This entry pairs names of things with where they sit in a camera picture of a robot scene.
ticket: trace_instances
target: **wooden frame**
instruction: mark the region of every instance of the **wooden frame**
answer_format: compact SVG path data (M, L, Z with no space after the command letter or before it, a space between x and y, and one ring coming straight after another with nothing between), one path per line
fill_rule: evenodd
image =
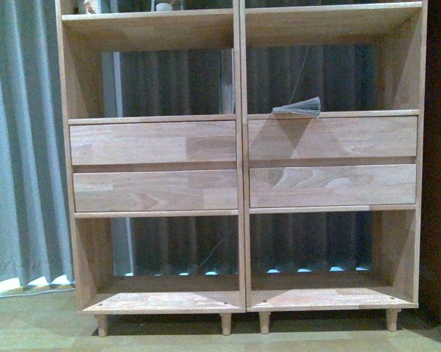
M230 334L232 313L246 312L241 110L219 115L104 118L101 53L233 48L234 77L239 85L238 11L73 15L73 0L56 0L56 5L70 229L79 312L97 318L100 336L108 334L108 315L162 313L218 313L222 319L222 333ZM234 1L234 8L238 9L238 0ZM235 100L235 105L240 106L238 89ZM203 133L206 144L196 135L198 127L202 126L207 128ZM102 137L106 135L108 139L103 137L98 142L91 138L94 128L105 131L96 133ZM116 134L120 135L119 144L113 143ZM189 151L179 148L171 152L164 150L163 145L170 142L164 138L170 134L174 143L183 141ZM126 149L134 148L133 142L144 139L147 144L139 145L145 155L143 158L134 158L133 153L124 155ZM112 151L99 153L98 150ZM153 158L147 158L147 153L152 153ZM175 175L188 177L184 187L195 187L199 193L190 205L174 207L167 206L167 203L160 203L157 207L139 203L135 208L128 208L123 202L116 205L116 198L110 196L108 200L112 205L105 208L100 206L103 204L100 199L95 202L84 200L85 193L81 192L86 188L88 194L95 195L87 178L95 180L98 172L101 179L120 175L117 177L135 177L136 182L141 180L138 175L146 179L155 173L166 175L167 182L171 182L169 179ZM211 177L214 173L219 173L218 182L229 184L227 203L218 202L220 195L225 196L226 189L218 188L220 193L215 195L217 186ZM198 183L199 176L203 179L202 184ZM96 180L94 185L101 189L98 182ZM160 184L153 183L147 190L154 190L153 186ZM199 197L211 205L196 205ZM110 218L147 216L236 216L238 275L155 279L115 277Z
M315 309L387 309L394 331L398 311L418 305L427 0L382 2L246 9L233 0L226 10L73 15L74 0L56 0L77 301L101 336L110 314L214 312L229 334L232 313L259 312L266 334L270 312ZM376 43L378 110L317 121L249 114L247 46L340 43ZM103 117L102 51L191 48L233 48L235 114ZM280 193L280 173L300 186ZM355 182L325 192L335 179ZM170 186L158 202L142 201ZM186 192L192 199L179 202ZM312 202L301 201L307 192ZM251 214L362 210L373 211L371 275L252 275ZM210 215L238 217L238 276L190 278L185 292L180 278L114 277L110 218Z
M241 28L245 29L241 33L241 91L245 160L247 310L260 313L260 330L263 334L269 332L269 315L273 311L380 308L387 310L388 330L395 331L397 314L401 308L418 306L427 6L425 0L392 1L388 4L246 9L245 0L241 1ZM346 131L353 134L353 131L357 132L360 121L366 125L372 124L373 119L376 119L373 121L378 121L377 123L383 123L386 119L391 121L392 117L398 117L406 124L409 122L406 117L410 117L414 119L411 122L411 136L395 135L387 139L390 144L395 140L410 143L408 153L404 152L404 147L400 144L391 148L392 156L389 156L381 149L385 142L377 142L377 137L374 139L376 144L375 147L371 147L371 153L356 155L354 158L351 150L358 150L360 143L370 142L370 135L375 133L375 128L371 129L370 134L364 130L361 133L357 132L352 139L352 147L347 149L343 148L346 145L344 140L340 141L339 146L327 144L335 142L336 139L340 140L340 131L331 128L329 131L332 138L326 137L326 123L320 120L300 122L302 118L292 114L248 113L247 46L369 42L376 43L379 53L376 96L377 108L380 110L324 112L320 119L338 119L347 123L344 119L351 118L352 122ZM317 128L320 136L315 135L309 143L307 138L312 136L314 126L320 126ZM396 157L393 153L402 153L405 156L400 154ZM396 192L381 203L376 202L376 199L362 200L360 203L357 199L350 199L348 194L342 194L342 197L334 199L332 204L329 203L333 197L331 194L316 202L310 200L310 197L317 197L325 190L320 190L323 178L319 176L318 171L329 172L330 167L337 166L341 170L341 167L373 165L378 168L399 164L408 164L413 170L412 177L403 177L408 182L408 189L412 189L413 192L408 199L398 201ZM300 183L297 185L297 182L291 179L293 175L280 177L281 173L278 171L286 170L284 167L295 168L297 172L309 172L312 175L310 177L318 177L320 180L306 181L302 188ZM356 175L354 170L357 169L349 170L353 171L340 177L345 180ZM278 193L281 192L280 189L287 188L288 183L289 193ZM304 193L296 191L299 188L302 188ZM307 197L305 195L309 190L310 194ZM296 192L296 198L290 198L290 191ZM376 191L375 195L384 193ZM360 272L252 275L250 214L360 210L373 211L371 275Z

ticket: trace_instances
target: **furniture leg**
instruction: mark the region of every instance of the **furniture leg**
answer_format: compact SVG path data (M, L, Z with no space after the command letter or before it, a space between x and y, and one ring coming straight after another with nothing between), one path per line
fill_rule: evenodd
M387 330L396 331L396 323L398 321L398 313L401 309L387 309Z
M261 327L261 334L269 333L269 317L271 312L260 312L259 313L259 324Z
M232 313L222 313L222 334L228 336L232 333Z
M98 335L99 337L108 336L108 315L95 315L98 322Z

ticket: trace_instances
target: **wooden shelf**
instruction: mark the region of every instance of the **wooden shelf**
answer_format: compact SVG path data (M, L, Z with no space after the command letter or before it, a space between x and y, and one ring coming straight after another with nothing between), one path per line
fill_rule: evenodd
M100 212L75 213L77 219L92 218L160 218L165 216L234 216L237 210L186 210L186 211L127 211L127 212Z
M62 25L101 51L233 47L233 9L63 15Z
M246 41L247 46L364 43L421 9L421 1L246 9Z
M300 208L252 208L250 214L281 214L281 213L330 213L341 211L391 211L415 210L416 204L396 205L347 205L335 207L300 207Z
M145 117L94 117L91 119L70 119L72 125L113 125L120 123L141 122L202 122L202 121L234 121L234 114L212 115L176 115L176 116L145 116Z
M253 277L251 312L417 308L368 272L269 274Z
M163 292L169 289L175 292ZM121 276L100 290L82 312L96 315L245 312L237 289L237 276Z
M418 109L408 110L375 110L375 111L325 111L319 115L320 119L352 119L360 117L404 117L418 116ZM292 120L310 119L309 116L297 114L248 114L248 120Z

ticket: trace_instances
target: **drawer front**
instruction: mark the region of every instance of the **drawer front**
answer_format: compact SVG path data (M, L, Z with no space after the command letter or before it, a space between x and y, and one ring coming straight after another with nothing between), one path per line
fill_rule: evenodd
M252 120L249 159L414 157L417 117Z
M251 208L413 204L415 165L250 170Z
M70 127L73 165L235 161L235 138L234 121Z
M77 212L238 209L236 170L74 174Z

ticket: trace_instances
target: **curtain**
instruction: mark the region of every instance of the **curtain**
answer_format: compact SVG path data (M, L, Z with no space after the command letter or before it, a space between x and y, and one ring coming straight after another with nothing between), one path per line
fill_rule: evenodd
M0 1L0 281L72 279L54 2Z

